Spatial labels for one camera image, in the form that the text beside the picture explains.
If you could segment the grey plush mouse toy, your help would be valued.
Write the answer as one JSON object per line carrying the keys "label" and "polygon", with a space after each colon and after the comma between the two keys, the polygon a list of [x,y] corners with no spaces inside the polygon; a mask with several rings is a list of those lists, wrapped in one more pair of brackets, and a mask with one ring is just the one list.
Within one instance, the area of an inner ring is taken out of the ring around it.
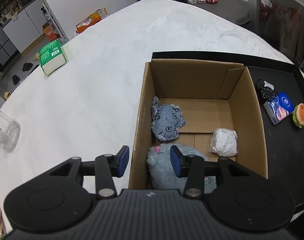
{"label": "grey plush mouse toy", "polygon": [[154,189],[178,189],[181,194],[183,194],[187,178],[177,177],[173,170],[170,161],[170,148],[174,145],[177,146],[183,155],[197,155],[202,157],[205,161],[208,161],[208,158],[195,148],[177,143],[160,144],[159,146],[154,146],[149,149],[147,164],[149,166]]}

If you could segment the white paper ball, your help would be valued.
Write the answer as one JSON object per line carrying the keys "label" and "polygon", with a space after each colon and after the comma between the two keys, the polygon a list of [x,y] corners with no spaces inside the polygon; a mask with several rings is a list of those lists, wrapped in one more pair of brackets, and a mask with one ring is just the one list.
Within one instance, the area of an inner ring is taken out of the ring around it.
{"label": "white paper ball", "polygon": [[237,155],[238,136],[235,130],[218,128],[213,132],[209,152],[221,157],[234,157]]}

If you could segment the blue denim stuffed toy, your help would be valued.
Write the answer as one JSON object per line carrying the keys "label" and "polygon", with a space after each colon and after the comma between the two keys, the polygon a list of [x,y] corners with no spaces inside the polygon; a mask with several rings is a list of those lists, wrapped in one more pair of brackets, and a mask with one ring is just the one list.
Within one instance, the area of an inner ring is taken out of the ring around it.
{"label": "blue denim stuffed toy", "polygon": [[185,119],[179,106],[160,104],[158,97],[153,97],[151,106],[151,130],[160,142],[170,142],[179,137],[181,127],[185,126]]}

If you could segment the black shallow tray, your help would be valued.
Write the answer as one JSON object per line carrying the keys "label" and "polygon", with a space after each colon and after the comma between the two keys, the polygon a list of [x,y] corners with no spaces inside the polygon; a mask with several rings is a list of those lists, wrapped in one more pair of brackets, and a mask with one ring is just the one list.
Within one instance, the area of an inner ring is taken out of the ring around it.
{"label": "black shallow tray", "polygon": [[[253,82],[272,83],[278,92],[286,92],[294,105],[304,103],[304,74],[283,61],[264,57],[213,51],[154,52],[153,59],[190,59],[241,63],[249,69]],[[268,154],[269,180],[288,190],[295,198],[296,210],[304,210],[304,127],[298,128],[291,116],[273,125],[261,108]]]}

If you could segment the brown cardboard box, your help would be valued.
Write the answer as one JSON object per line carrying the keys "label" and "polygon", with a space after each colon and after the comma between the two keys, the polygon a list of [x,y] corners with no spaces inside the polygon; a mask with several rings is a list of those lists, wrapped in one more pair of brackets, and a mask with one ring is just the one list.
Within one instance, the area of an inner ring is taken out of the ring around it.
{"label": "brown cardboard box", "polygon": [[177,142],[196,148],[210,161],[218,156],[209,151],[217,128],[236,131],[236,162],[268,176],[264,125],[249,69],[242,64],[185,59],[153,59],[145,64],[129,187],[151,185],[146,159],[149,148],[159,142],[151,130],[154,97],[161,104],[181,108],[185,125]]}

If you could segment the orange cardboard box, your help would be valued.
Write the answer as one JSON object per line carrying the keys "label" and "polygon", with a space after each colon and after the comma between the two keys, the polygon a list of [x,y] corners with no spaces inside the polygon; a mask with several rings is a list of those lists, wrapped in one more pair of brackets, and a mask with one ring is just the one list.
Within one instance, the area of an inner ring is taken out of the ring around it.
{"label": "orange cardboard box", "polygon": [[77,33],[82,33],[85,31],[88,27],[95,25],[96,23],[100,22],[104,18],[108,16],[108,12],[106,8],[101,8],[93,12],[91,15],[89,15],[86,19],[81,21],[76,25],[76,31]]}

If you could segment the green tissue pack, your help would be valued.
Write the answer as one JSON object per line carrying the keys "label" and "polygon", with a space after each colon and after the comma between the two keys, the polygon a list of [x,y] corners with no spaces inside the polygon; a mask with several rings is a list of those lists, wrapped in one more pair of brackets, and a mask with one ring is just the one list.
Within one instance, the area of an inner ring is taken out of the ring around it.
{"label": "green tissue pack", "polygon": [[40,67],[46,76],[67,63],[59,39],[50,42],[39,50]]}

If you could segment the black spotted soft toy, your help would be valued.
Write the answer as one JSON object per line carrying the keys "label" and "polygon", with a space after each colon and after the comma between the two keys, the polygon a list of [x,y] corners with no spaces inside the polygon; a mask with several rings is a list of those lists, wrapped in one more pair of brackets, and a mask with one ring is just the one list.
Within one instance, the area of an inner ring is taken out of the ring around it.
{"label": "black spotted soft toy", "polygon": [[258,79],[256,81],[256,92],[260,102],[265,103],[271,101],[277,95],[274,85],[266,80]]}

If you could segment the clear glass jar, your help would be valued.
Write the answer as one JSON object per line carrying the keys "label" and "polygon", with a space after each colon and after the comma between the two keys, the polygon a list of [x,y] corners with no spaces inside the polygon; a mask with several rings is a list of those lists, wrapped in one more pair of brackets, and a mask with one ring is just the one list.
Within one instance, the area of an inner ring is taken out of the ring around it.
{"label": "clear glass jar", "polygon": [[20,132],[19,123],[0,110],[0,148],[8,153],[13,152]]}

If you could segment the blue tissue packet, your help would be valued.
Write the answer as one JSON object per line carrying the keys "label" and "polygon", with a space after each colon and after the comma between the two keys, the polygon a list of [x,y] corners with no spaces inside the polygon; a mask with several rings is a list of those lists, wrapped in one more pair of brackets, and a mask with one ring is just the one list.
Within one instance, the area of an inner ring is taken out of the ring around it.
{"label": "blue tissue packet", "polygon": [[263,106],[273,125],[281,122],[295,109],[286,92],[278,93],[271,101],[266,101]]}

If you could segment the yellow slipper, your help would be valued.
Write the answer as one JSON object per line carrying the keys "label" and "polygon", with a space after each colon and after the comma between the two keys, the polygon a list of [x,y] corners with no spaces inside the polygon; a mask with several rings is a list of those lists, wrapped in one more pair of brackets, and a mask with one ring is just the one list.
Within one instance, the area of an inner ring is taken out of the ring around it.
{"label": "yellow slipper", "polygon": [[40,54],[39,54],[39,53],[36,53],[35,56],[33,57],[33,60],[34,60],[34,61],[40,60]]}

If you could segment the plush hamburger toy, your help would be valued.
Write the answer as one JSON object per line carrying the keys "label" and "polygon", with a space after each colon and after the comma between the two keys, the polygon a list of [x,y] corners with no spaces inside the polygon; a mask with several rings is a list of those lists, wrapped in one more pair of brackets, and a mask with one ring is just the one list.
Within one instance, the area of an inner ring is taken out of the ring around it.
{"label": "plush hamburger toy", "polygon": [[299,103],[296,105],[292,113],[292,118],[297,127],[304,127],[304,103]]}

